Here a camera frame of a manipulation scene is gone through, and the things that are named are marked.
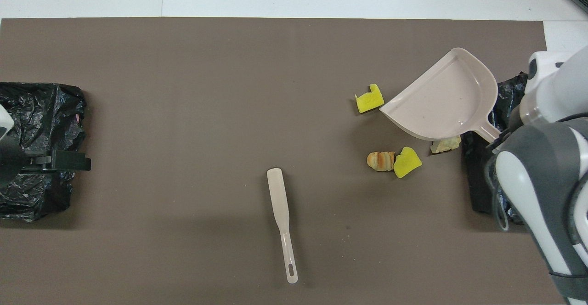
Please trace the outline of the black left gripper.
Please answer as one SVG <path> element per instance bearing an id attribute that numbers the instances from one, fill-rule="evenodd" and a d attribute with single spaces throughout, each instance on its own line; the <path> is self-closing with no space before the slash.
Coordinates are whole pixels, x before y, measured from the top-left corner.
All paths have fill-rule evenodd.
<path id="1" fill-rule="evenodd" d="M 0 142 L 0 187 L 5 188 L 17 175 L 31 175 L 31 150 L 23 150 L 12 137 Z M 85 153 L 51 150 L 33 158 L 33 170 L 42 172 L 90 171 L 91 159 Z"/>

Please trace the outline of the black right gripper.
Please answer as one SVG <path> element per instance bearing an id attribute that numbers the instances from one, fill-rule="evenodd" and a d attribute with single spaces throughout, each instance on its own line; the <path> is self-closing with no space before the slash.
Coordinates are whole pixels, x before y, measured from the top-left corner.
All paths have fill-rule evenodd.
<path id="1" fill-rule="evenodd" d="M 498 139 L 494 140 L 488 145 L 490 152 L 497 152 L 497 149 L 515 132 L 518 128 L 524 125 L 523 119 L 520 113 L 520 106 L 515 107 L 509 117 L 508 127 L 498 136 Z"/>

